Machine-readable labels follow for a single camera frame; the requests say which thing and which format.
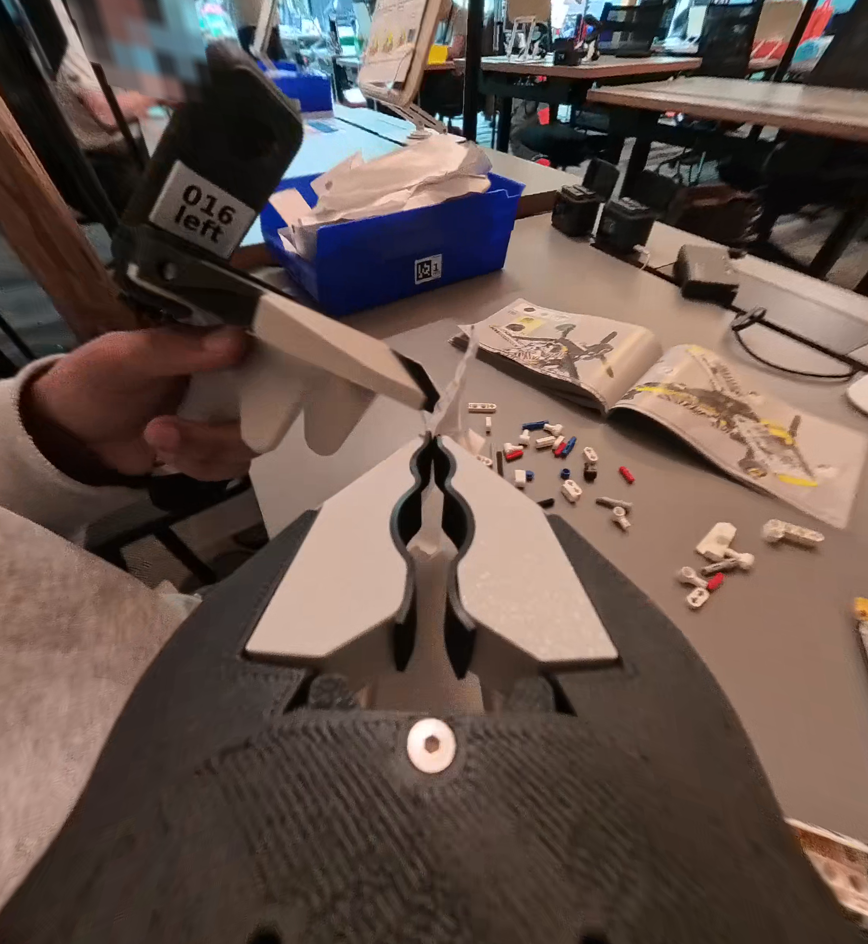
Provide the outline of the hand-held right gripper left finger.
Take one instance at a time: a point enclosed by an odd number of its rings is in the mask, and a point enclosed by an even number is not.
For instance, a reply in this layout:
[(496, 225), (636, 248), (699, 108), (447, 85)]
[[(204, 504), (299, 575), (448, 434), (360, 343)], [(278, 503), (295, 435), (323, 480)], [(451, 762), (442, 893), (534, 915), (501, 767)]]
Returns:
[(403, 671), (417, 637), (409, 545), (430, 482), (418, 435), (322, 503), (245, 654), (316, 671)]

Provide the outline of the blue plastic bin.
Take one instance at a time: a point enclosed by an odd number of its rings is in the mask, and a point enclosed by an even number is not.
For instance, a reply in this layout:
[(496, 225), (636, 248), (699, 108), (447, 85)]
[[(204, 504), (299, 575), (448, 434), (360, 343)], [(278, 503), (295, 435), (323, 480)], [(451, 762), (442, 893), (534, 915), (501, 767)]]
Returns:
[(270, 79), (287, 99), (297, 103), (304, 114), (333, 111), (332, 84), (328, 76), (306, 70), (296, 63), (279, 61), (275, 64), (258, 62), (265, 77)]

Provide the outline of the tan framed display screen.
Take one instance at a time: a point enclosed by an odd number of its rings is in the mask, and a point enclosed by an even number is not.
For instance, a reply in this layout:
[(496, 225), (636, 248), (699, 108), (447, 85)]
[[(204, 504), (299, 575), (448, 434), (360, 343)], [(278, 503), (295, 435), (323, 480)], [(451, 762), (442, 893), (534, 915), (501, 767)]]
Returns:
[(438, 24), (440, 1), (376, 1), (357, 85), (393, 112), (415, 105)]

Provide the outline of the wooden partition panel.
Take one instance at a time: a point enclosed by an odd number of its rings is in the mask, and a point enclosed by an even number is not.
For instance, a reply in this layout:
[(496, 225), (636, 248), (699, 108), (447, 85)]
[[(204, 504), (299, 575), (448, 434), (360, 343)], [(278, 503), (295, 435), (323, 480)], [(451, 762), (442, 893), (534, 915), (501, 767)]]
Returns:
[(141, 327), (1, 93), (0, 232), (78, 339)]

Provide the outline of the white lego bracket piece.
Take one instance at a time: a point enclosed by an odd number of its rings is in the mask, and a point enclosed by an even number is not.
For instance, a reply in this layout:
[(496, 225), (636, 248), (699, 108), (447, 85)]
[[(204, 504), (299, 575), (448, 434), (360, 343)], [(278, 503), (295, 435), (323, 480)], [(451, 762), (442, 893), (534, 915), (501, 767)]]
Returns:
[(723, 561), (736, 535), (736, 527), (730, 522), (717, 522), (696, 544), (695, 552), (710, 562)]

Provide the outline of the black battery charger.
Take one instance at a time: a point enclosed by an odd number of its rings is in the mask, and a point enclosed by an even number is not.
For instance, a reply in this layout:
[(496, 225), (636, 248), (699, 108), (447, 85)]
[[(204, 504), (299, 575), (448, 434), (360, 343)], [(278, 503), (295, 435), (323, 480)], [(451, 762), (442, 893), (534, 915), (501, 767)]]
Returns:
[(602, 195), (581, 184), (562, 187), (551, 210), (552, 228), (569, 238), (590, 237), (603, 201)]
[(594, 244), (616, 255), (632, 253), (646, 246), (656, 220), (657, 213), (652, 207), (632, 197), (612, 199), (602, 210)]

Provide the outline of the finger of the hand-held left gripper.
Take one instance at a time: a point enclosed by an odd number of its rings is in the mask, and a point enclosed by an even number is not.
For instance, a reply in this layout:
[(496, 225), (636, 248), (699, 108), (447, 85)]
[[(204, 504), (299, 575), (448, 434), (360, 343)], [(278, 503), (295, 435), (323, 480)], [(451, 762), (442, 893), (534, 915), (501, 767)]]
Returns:
[(262, 294), (252, 334), (262, 352), (288, 358), (410, 408), (431, 413), (440, 392), (415, 360), (281, 294)]

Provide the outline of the lego instruction booklet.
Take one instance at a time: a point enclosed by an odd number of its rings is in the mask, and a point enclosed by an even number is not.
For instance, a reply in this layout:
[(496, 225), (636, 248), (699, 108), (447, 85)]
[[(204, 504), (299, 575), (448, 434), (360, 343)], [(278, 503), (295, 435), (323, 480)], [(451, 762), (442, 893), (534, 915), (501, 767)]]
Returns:
[(629, 411), (678, 437), (726, 475), (837, 529), (847, 527), (868, 439), (764, 394), (710, 348), (664, 349), (641, 325), (518, 298), (450, 342), (604, 416)]

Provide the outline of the paper blue bin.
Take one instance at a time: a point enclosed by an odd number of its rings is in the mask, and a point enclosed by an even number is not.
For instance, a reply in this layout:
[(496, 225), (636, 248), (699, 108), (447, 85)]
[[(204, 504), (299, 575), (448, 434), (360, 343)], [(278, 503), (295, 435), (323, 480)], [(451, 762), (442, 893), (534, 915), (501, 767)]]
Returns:
[(376, 308), (504, 267), (523, 183), (489, 173), (490, 188), (435, 206), (342, 222), (317, 235), (313, 259), (289, 244), (282, 211), (316, 203), (315, 175), (288, 178), (263, 208), (273, 262), (335, 318)]

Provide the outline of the printed white paper bag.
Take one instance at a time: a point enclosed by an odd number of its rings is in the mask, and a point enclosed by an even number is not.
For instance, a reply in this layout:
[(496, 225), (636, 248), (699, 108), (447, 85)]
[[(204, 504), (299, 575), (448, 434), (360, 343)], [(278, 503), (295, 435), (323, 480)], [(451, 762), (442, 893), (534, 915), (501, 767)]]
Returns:
[(449, 437), (459, 445), (470, 449), (469, 423), (466, 419), (468, 400), (465, 396), (470, 364), (475, 360), (479, 348), (478, 328), (470, 325), (465, 337), (467, 347), (463, 357), (450, 384), (440, 394), (433, 412), (428, 415), (425, 431), (431, 437)]

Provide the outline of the wooden top desk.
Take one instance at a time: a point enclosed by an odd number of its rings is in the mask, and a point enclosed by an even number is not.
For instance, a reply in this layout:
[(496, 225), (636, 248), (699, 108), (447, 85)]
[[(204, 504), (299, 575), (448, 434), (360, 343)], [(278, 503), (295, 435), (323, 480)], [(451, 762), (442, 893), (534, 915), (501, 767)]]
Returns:
[(711, 66), (704, 64), (699, 57), (667, 55), (636, 58), (601, 55), (594, 61), (578, 65), (557, 64), (552, 56), (535, 60), (487, 57), (481, 60), (473, 73), (473, 106), (463, 108), (463, 131), (472, 130), (472, 138), (476, 137), (480, 95), (495, 99), (499, 118), (492, 147), (506, 152), (511, 135), (511, 104), (515, 99), (579, 108), (585, 104), (589, 91), (597, 87), (681, 75), (745, 78), (758, 73), (771, 74), (778, 64), (777, 59), (756, 58), (747, 64)]
[[(678, 77), (594, 88), (588, 105), (614, 112), (613, 131), (632, 138), (625, 189), (645, 166), (654, 141), (666, 141), (672, 128), (660, 124), (665, 112), (696, 119), (770, 126), (780, 131), (833, 142), (868, 146), (868, 90), (759, 82), (723, 77)], [(868, 179), (807, 266), (824, 279), (840, 260), (868, 217)]]

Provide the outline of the power adapter brick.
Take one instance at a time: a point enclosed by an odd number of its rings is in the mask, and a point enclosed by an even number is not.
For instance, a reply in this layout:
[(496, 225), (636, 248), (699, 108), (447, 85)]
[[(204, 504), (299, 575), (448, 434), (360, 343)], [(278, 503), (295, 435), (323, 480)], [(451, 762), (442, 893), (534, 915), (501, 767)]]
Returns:
[(736, 299), (740, 276), (728, 249), (702, 244), (683, 244), (676, 255), (673, 277), (680, 294), (726, 308)]

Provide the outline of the white angled lego beam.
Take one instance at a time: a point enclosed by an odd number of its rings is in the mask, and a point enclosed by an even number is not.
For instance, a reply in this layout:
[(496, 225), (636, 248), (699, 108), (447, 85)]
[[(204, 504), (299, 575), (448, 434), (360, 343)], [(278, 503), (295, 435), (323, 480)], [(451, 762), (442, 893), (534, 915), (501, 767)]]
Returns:
[(770, 545), (790, 544), (804, 549), (819, 548), (826, 540), (819, 531), (775, 518), (762, 525), (760, 536)]

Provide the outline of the scattered small lego pieces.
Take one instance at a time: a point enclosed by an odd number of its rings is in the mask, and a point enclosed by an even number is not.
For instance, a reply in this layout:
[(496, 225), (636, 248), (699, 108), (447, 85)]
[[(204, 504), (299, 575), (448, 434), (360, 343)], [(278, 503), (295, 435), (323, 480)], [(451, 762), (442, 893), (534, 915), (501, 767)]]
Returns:
[[(469, 414), (484, 417), (483, 432), (492, 434), (492, 418), (497, 411), (497, 405), (487, 402), (470, 402), (467, 407)], [(469, 445), (474, 449), (477, 461), (493, 469), (501, 478), (504, 477), (504, 467), (512, 464), (513, 484), (517, 489), (524, 490), (527, 485), (534, 481), (535, 474), (528, 468), (517, 467), (516, 464), (522, 461), (529, 448), (533, 448), (535, 451), (548, 452), (561, 460), (568, 458), (574, 451), (578, 438), (576, 436), (565, 436), (563, 432), (564, 428), (561, 424), (546, 420), (531, 421), (521, 425), (519, 437), (515, 442), (503, 443), (499, 450), (493, 453), (483, 451), (486, 445), (485, 440), (481, 441), (482, 438), (477, 438), (473, 433), (470, 433)], [(582, 462), (583, 480), (587, 484), (592, 484), (596, 480), (598, 472), (597, 452), (592, 447), (586, 446), (582, 450)], [(620, 466), (618, 471), (627, 484), (632, 484), (635, 481), (627, 466)], [(570, 505), (576, 505), (583, 497), (584, 492), (579, 483), (573, 478), (571, 471), (562, 467), (558, 473), (558, 479), (558, 491), (561, 496)], [(631, 525), (629, 514), (632, 511), (632, 503), (609, 497), (599, 497), (594, 500), (594, 504), (608, 509), (609, 519), (622, 533), (629, 532)], [(676, 581), (680, 585), (689, 588), (686, 605), (693, 611), (701, 609), (711, 595), (723, 586), (726, 574), (736, 571), (750, 572), (755, 566), (756, 558), (750, 552), (740, 552), (734, 549), (732, 543), (724, 560), (710, 562), (704, 559), (704, 561), (706, 563), (700, 569), (687, 565), (676, 573)]]

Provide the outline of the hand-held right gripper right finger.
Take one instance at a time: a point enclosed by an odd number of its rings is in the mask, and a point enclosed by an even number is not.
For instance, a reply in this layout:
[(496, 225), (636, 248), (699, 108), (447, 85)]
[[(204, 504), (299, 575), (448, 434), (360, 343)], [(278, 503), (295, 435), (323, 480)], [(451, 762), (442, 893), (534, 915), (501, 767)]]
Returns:
[(616, 644), (538, 504), (436, 438), (441, 526), (455, 549), (443, 623), (458, 679), (503, 697), (524, 678), (610, 667)]

